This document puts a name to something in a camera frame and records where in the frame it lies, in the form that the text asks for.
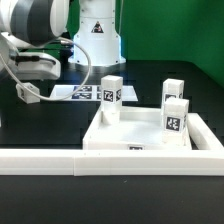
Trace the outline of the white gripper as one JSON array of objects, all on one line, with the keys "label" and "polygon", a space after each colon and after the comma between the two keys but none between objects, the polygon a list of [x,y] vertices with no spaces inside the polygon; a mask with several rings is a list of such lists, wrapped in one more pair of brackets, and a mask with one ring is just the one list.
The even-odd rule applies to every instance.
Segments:
[{"label": "white gripper", "polygon": [[61,64],[53,56],[42,52],[20,52],[26,43],[7,32],[0,33],[0,74],[8,66],[20,80],[56,80],[61,74]]}]

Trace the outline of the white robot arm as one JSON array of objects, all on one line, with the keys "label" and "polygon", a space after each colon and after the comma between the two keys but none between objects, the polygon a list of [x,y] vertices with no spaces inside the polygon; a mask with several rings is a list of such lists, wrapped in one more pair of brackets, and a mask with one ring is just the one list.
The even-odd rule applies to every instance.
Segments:
[{"label": "white robot arm", "polygon": [[[23,80],[57,79],[61,63],[38,50],[64,41],[72,0],[0,0],[0,77],[13,72]],[[79,45],[69,57],[77,68],[116,71],[121,37],[115,29],[116,0],[78,0],[79,29],[68,39]]]}]

